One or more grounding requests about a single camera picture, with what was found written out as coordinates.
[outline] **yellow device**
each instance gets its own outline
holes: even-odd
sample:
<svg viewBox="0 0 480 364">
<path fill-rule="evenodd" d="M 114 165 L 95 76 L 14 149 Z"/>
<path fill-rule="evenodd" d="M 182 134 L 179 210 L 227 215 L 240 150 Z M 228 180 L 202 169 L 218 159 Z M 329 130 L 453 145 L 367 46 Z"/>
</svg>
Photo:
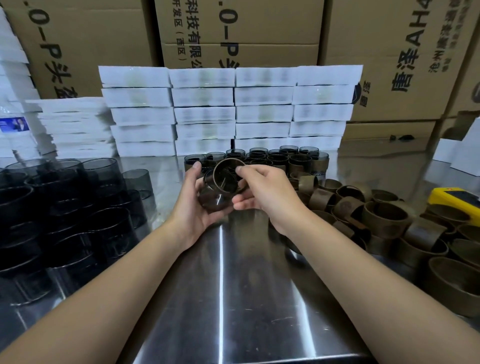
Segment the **yellow device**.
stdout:
<svg viewBox="0 0 480 364">
<path fill-rule="evenodd" d="M 470 224 L 480 226 L 480 197 L 458 187 L 434 188 L 429 204 L 449 205 L 469 214 L 472 218 Z"/>
</svg>

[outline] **hand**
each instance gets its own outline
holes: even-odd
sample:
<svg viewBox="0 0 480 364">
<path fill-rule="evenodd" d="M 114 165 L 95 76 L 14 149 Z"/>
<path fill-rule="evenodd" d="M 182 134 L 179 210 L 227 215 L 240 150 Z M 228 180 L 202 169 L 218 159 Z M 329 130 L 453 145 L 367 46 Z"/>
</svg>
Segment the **hand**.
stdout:
<svg viewBox="0 0 480 364">
<path fill-rule="evenodd" d="M 206 228 L 219 221 L 233 211 L 227 207 L 221 211 L 209 214 L 198 202 L 198 193 L 204 186 L 203 178 L 198 178 L 202 172 L 200 162 L 185 173 L 185 179 L 179 197 L 168 221 L 175 225 L 179 234 L 185 234 L 184 250 L 190 248 L 203 234 Z"/>
<path fill-rule="evenodd" d="M 285 172 L 280 168 L 265 165 L 237 167 L 236 173 L 243 179 L 240 187 L 249 188 L 233 197 L 233 208 L 246 210 L 257 208 L 267 213 L 275 229 L 283 235 L 291 217 L 306 210 L 293 189 Z"/>
</svg>

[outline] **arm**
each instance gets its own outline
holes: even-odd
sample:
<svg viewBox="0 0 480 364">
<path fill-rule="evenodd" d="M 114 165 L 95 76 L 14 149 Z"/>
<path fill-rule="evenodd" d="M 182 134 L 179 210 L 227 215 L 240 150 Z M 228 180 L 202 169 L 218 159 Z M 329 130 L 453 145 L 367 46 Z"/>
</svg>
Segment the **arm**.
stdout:
<svg viewBox="0 0 480 364">
<path fill-rule="evenodd" d="M 283 171 L 240 167 L 250 189 L 234 208 L 261 208 L 343 307 L 380 363 L 477 363 L 480 335 L 371 257 L 298 199 Z"/>
<path fill-rule="evenodd" d="M 62 302 L 0 354 L 0 364 L 115 363 L 138 318 L 178 256 L 232 209 L 197 201 L 200 163 L 185 175 L 170 218 L 122 259 Z"/>
</svg>

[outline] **forearm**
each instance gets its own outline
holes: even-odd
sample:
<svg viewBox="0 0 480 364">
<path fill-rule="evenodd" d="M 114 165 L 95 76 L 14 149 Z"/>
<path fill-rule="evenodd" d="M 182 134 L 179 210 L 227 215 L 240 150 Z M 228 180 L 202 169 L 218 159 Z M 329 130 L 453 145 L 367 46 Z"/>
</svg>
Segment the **forearm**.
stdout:
<svg viewBox="0 0 480 364">
<path fill-rule="evenodd" d="M 0 354 L 0 363 L 114 363 L 185 246 L 171 224 L 152 232 L 26 331 Z"/>
<path fill-rule="evenodd" d="M 380 363 L 473 363 L 480 335 L 307 209 L 288 227 Z"/>
</svg>

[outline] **metal table surface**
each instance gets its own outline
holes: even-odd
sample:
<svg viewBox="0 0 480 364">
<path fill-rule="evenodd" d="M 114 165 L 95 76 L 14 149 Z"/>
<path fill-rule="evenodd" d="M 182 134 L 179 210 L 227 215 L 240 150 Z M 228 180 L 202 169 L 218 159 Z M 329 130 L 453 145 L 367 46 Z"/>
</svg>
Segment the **metal table surface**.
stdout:
<svg viewBox="0 0 480 364">
<path fill-rule="evenodd" d="M 415 143 L 344 142 L 330 153 L 327 178 L 392 191 L 419 212 L 434 187 L 480 191 L 480 178 L 431 161 Z M 120 160 L 124 170 L 150 170 L 159 225 L 180 190 L 182 160 Z M 259 210 L 234 212 L 210 228 L 169 271 L 118 362 L 374 362 L 326 286 L 292 260 L 267 221 Z M 0 302 L 0 350 L 59 302 L 55 293 L 18 308 Z"/>
</svg>

